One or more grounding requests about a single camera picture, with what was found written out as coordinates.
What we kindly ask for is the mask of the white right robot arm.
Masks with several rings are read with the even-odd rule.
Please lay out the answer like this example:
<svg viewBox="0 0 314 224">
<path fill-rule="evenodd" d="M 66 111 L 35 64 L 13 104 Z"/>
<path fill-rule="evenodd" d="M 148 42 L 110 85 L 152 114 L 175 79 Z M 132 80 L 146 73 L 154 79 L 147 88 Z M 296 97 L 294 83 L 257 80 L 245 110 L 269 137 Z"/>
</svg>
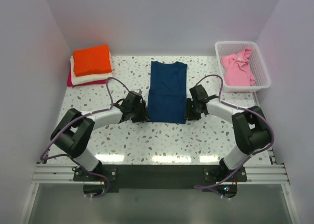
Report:
<svg viewBox="0 0 314 224">
<path fill-rule="evenodd" d="M 202 85 L 192 87 L 191 98 L 187 99 L 184 117 L 186 120 L 200 120 L 201 116 L 213 115 L 232 124 L 235 147 L 219 161 L 219 167 L 211 172 L 215 180 L 230 181 L 254 152 L 270 145 L 273 139 L 260 107 L 239 107 L 228 103 L 217 95 L 209 96 Z"/>
</svg>

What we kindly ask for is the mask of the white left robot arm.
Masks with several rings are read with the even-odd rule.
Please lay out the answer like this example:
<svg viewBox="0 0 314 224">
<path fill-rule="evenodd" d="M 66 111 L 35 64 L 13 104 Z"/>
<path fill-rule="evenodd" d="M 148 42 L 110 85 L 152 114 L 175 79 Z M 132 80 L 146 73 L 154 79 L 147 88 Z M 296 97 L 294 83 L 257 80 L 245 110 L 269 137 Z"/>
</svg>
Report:
<svg viewBox="0 0 314 224">
<path fill-rule="evenodd" d="M 69 109 L 51 135 L 51 142 L 75 161 L 91 181 L 105 176 L 102 163 L 87 148 L 94 130 L 110 124 L 131 120 L 133 123 L 149 119 L 146 102 L 142 95 L 128 92 L 124 99 L 112 103 L 108 109 L 80 112 Z"/>
</svg>

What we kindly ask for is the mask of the navy blue printed t-shirt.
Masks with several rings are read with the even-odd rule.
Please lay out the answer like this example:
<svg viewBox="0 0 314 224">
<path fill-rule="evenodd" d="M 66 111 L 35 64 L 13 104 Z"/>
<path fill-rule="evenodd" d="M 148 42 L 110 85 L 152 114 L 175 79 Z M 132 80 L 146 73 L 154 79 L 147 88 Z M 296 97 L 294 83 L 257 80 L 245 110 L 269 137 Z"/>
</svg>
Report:
<svg viewBox="0 0 314 224">
<path fill-rule="evenodd" d="M 151 122 L 185 124 L 187 64 L 151 62 L 148 114 Z"/>
</svg>

